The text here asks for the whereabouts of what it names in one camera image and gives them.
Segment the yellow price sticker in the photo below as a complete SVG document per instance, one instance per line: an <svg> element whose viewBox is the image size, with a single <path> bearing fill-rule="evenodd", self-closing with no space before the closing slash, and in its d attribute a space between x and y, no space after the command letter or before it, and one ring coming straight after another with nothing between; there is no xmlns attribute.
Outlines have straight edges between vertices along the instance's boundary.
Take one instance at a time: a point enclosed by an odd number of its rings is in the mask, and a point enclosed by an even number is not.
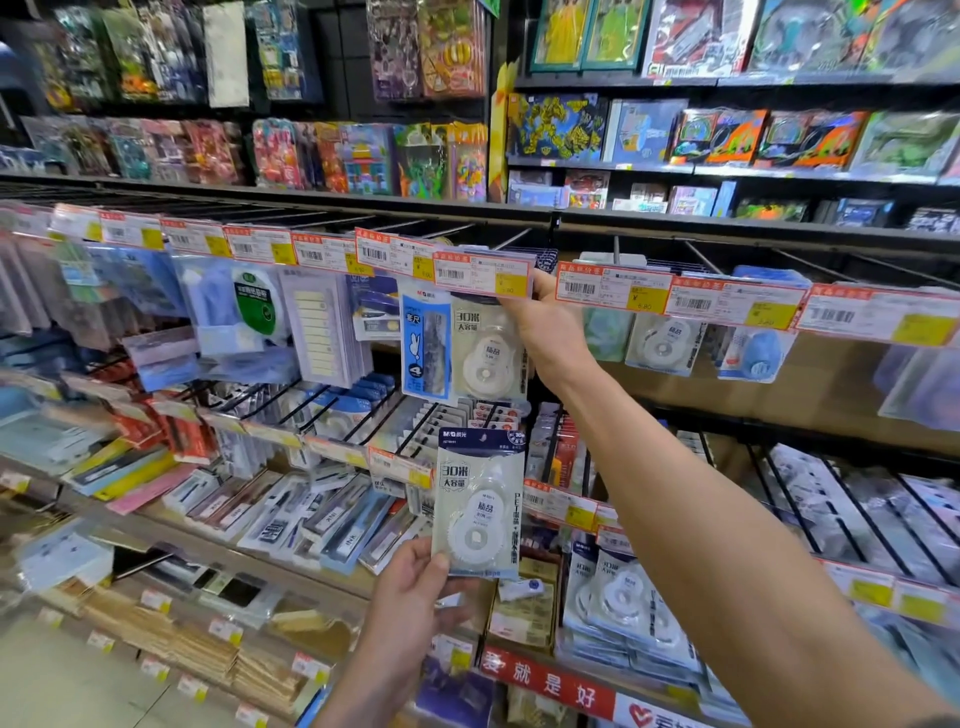
<svg viewBox="0 0 960 728"><path fill-rule="evenodd" d="M493 285L493 292L497 296L525 298L527 295L527 277L515 273L498 273Z"/></svg>
<svg viewBox="0 0 960 728"><path fill-rule="evenodd" d="M943 624L944 617L947 615L947 605L923 596L901 595L898 611L904 617Z"/></svg>
<svg viewBox="0 0 960 728"><path fill-rule="evenodd" d="M217 255L218 257L233 257L233 253L230 252L230 245L227 244L227 239L225 237L217 237L216 235L205 235L206 246L210 250L211 255Z"/></svg>
<svg viewBox="0 0 960 728"><path fill-rule="evenodd" d="M454 647L453 652L450 653L450 673L458 674L460 672L466 672L470 669L470 653L466 652L460 647Z"/></svg>
<svg viewBox="0 0 960 728"><path fill-rule="evenodd" d="M627 298L627 310L663 313L669 295L670 292L665 288L633 285L630 287L630 296Z"/></svg>
<svg viewBox="0 0 960 728"><path fill-rule="evenodd" d="M947 342L956 323L956 319L949 316L908 313L900 319L900 325L891 340L896 344L915 347L941 347Z"/></svg>
<svg viewBox="0 0 960 728"><path fill-rule="evenodd" d="M293 245L290 243L271 243L270 247L274 251L274 263L297 265L297 254L294 253Z"/></svg>
<svg viewBox="0 0 960 728"><path fill-rule="evenodd" d="M579 528L582 531L593 530L594 514L580 506L568 505L566 507L565 520L574 528Z"/></svg>
<svg viewBox="0 0 960 728"><path fill-rule="evenodd" d="M743 323L748 327L789 328L796 313L795 303L755 301Z"/></svg>
<svg viewBox="0 0 960 728"><path fill-rule="evenodd" d="M347 272L349 274L352 276L373 278L373 266L367 265L366 263L358 263L356 253L344 253L344 258L347 259Z"/></svg>
<svg viewBox="0 0 960 728"><path fill-rule="evenodd" d="M894 589L886 584L854 579L850 583L849 596L856 601L864 601L878 607L889 607L894 601Z"/></svg>
<svg viewBox="0 0 960 728"><path fill-rule="evenodd" d="M156 230L144 228L140 231L143 238L143 247L151 251L163 250L163 233Z"/></svg>
<svg viewBox="0 0 960 728"><path fill-rule="evenodd" d="M414 255L414 278L433 282L433 258Z"/></svg>

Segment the store floor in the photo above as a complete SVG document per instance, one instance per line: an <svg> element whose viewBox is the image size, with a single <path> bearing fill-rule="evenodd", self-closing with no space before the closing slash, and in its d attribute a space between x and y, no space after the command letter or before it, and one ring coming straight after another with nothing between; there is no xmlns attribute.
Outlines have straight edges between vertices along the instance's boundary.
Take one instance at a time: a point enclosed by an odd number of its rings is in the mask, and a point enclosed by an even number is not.
<svg viewBox="0 0 960 728"><path fill-rule="evenodd" d="M198 704L29 611L0 625L0 705L4 728L237 726L223 705Z"/></svg>

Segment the right hand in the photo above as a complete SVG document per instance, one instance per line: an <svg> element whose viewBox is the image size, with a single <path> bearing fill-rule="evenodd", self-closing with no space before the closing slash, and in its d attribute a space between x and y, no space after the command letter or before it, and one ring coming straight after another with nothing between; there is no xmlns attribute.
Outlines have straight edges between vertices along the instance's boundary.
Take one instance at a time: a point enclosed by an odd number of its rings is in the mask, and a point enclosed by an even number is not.
<svg viewBox="0 0 960 728"><path fill-rule="evenodd" d="M581 308L556 298L557 279L534 269L534 299L502 298L500 305L516 324L540 379L558 397L574 375L597 366L587 339Z"/></svg>

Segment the barcode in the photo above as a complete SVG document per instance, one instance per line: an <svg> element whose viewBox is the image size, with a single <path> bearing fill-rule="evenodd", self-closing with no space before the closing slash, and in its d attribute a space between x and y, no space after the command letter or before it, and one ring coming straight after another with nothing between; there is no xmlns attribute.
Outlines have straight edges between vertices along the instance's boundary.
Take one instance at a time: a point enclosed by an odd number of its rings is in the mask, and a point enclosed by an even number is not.
<svg viewBox="0 0 960 728"><path fill-rule="evenodd" d="M856 311L841 311L839 308L811 307L810 312L814 321L835 321L838 324L848 324L853 320Z"/></svg>
<svg viewBox="0 0 960 728"><path fill-rule="evenodd" d="M689 296L677 296L673 300L677 308L690 308L694 311L706 311L713 303L711 299L691 299Z"/></svg>
<svg viewBox="0 0 960 728"><path fill-rule="evenodd" d="M583 293L588 296L592 296L597 290L596 283L574 283L569 280L565 280L564 286L566 286L567 293Z"/></svg>
<svg viewBox="0 0 960 728"><path fill-rule="evenodd" d="M371 248L369 245L361 245L360 251L365 257L375 257L377 260L386 260L387 254L385 251L378 250L376 248Z"/></svg>

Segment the board game box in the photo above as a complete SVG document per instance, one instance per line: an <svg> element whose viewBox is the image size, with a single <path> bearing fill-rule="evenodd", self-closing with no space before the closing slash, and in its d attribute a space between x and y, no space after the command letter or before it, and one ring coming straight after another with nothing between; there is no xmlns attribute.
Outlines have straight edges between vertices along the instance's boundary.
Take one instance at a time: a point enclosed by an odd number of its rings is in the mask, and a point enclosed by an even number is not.
<svg viewBox="0 0 960 728"><path fill-rule="evenodd" d="M643 54L651 78L739 73L759 0L654 0Z"/></svg>
<svg viewBox="0 0 960 728"><path fill-rule="evenodd" d="M614 164L662 163L686 99L611 103L603 160Z"/></svg>
<svg viewBox="0 0 960 728"><path fill-rule="evenodd" d="M863 130L850 171L936 177L953 155L958 122L960 113L876 111Z"/></svg>
<svg viewBox="0 0 960 728"><path fill-rule="evenodd" d="M585 94L510 94L508 154L564 161L600 161L605 99Z"/></svg>
<svg viewBox="0 0 960 728"><path fill-rule="evenodd" d="M771 111L754 167L847 167L866 111Z"/></svg>
<svg viewBox="0 0 960 728"><path fill-rule="evenodd" d="M854 70L879 11L862 0L766 0L749 69L766 73Z"/></svg>

